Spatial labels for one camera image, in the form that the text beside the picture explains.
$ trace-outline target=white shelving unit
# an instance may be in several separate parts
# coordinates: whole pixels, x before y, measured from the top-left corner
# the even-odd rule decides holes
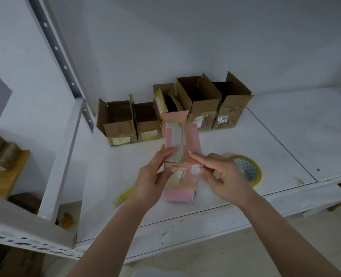
[[[0,243],[79,259],[116,212],[111,202],[135,181],[138,169],[149,161],[163,140],[109,147],[93,128],[77,76],[66,58],[46,7],[36,17],[41,32],[49,28],[53,55],[75,97],[64,142],[58,151],[39,215],[0,199]],[[93,128],[82,210],[76,237],[56,225],[59,198],[64,188],[80,117]],[[318,210],[341,202],[341,89],[322,88],[256,95],[236,128],[200,133],[203,153],[242,154],[262,170],[256,191],[283,216]],[[249,227],[233,205],[215,196],[205,182],[190,204],[164,201],[146,214],[126,262]]]

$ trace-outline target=floor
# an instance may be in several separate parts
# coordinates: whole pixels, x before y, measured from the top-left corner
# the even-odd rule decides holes
[[[308,218],[297,214],[288,221],[327,259],[341,270],[341,206]],[[42,276],[64,277],[74,260],[48,256]],[[279,276],[252,228],[181,247],[124,265],[120,277],[130,277],[141,267],[182,271],[187,276]]]

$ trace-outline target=white wall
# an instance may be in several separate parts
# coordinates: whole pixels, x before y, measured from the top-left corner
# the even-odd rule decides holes
[[[41,196],[74,98],[24,0],[0,0],[0,78],[13,91],[0,135],[31,150],[13,193]],[[90,137],[82,119],[62,203],[82,199]]]
[[[341,0],[49,0],[86,94],[234,73],[253,93],[341,86]]]

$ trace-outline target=wooden shelf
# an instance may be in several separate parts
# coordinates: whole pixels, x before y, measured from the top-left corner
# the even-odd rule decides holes
[[[28,150],[22,151],[12,170],[0,172],[0,196],[4,199],[7,199],[13,190],[30,153]]]

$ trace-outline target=right hand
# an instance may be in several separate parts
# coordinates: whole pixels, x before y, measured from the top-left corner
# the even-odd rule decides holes
[[[209,154],[206,157],[198,153],[190,153],[190,156],[205,166],[200,168],[204,179],[223,200],[241,208],[258,196],[234,160],[219,154]],[[214,170],[220,173],[219,179],[213,175]]]

